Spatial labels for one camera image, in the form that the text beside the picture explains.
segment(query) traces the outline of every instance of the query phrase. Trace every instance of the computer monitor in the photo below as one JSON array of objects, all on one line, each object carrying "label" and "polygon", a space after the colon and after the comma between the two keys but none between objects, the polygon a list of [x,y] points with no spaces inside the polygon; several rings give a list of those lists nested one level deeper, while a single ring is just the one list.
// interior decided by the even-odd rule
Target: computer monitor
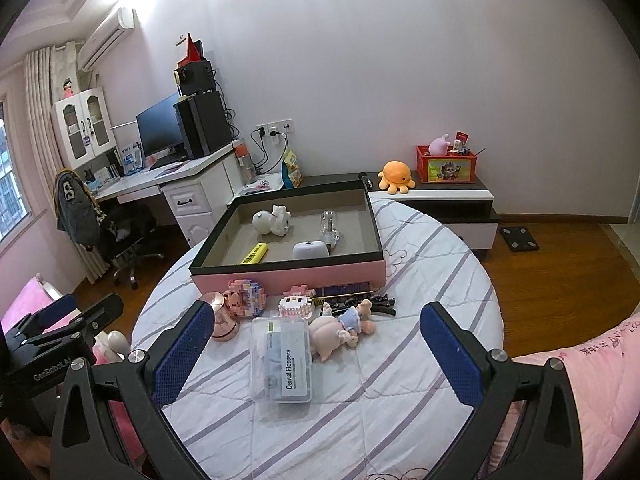
[{"label": "computer monitor", "polygon": [[163,99],[136,117],[145,156],[153,155],[184,142],[174,104],[177,93]]}]

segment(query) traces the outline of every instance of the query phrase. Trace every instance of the screw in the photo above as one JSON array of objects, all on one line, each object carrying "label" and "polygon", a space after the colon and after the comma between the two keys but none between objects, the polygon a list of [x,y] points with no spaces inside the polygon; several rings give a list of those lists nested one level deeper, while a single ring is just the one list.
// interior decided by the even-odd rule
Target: screw
[{"label": "screw", "polygon": [[507,352],[505,352],[504,350],[499,350],[497,348],[494,348],[493,350],[491,350],[491,358],[494,361],[498,361],[499,363],[503,363],[509,358],[509,356],[508,356]]},{"label": "screw", "polygon": [[142,361],[142,359],[145,358],[145,355],[146,354],[144,350],[134,350],[129,354],[129,357],[127,359],[129,359],[130,363],[139,363],[140,361]]},{"label": "screw", "polygon": [[549,361],[549,365],[554,369],[554,370],[562,370],[564,368],[564,363],[560,360],[557,359],[555,357],[552,357],[551,360]]},{"label": "screw", "polygon": [[82,359],[81,357],[71,361],[71,369],[75,372],[77,372],[83,366],[84,366],[84,359]]}]

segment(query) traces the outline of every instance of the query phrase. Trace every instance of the transparent bottle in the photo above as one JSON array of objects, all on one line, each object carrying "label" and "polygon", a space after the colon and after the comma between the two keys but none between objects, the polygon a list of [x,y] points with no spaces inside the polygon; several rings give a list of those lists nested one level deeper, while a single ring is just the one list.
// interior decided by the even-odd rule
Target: transparent bottle
[{"label": "transparent bottle", "polygon": [[326,244],[326,248],[331,254],[332,249],[338,243],[338,234],[335,211],[325,211],[322,213],[320,222],[320,239]]}]

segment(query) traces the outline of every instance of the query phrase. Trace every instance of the red triangular object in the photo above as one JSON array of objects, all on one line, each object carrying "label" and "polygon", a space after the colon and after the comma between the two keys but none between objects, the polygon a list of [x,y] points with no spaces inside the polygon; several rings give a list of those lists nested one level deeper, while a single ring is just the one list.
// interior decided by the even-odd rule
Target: red triangular object
[{"label": "red triangular object", "polygon": [[198,54],[198,49],[196,48],[193,40],[191,39],[191,34],[187,34],[187,57],[185,57],[181,62],[178,63],[178,68],[181,66],[185,66],[187,63],[191,61],[200,61],[200,54]]}]

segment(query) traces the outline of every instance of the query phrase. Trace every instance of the blue gripper pad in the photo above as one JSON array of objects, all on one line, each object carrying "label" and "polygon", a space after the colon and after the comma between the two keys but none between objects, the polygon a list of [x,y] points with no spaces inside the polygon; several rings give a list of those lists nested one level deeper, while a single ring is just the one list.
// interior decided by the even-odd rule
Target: blue gripper pad
[{"label": "blue gripper pad", "polygon": [[51,328],[63,317],[71,314],[77,307],[76,300],[71,294],[62,296],[62,298],[38,312],[38,325],[43,330]]},{"label": "blue gripper pad", "polygon": [[458,400],[474,408],[480,406],[484,397],[481,370],[431,304],[426,304],[420,313],[420,333]]},{"label": "blue gripper pad", "polygon": [[[177,399],[187,377],[213,334],[213,325],[213,309],[209,304],[198,301],[187,311],[175,328],[162,333],[164,335],[178,331],[174,335],[174,340],[170,342],[168,351],[160,357],[152,373],[151,398],[158,408],[171,404]],[[150,354],[153,353],[155,345],[156,343],[149,349]]]}]

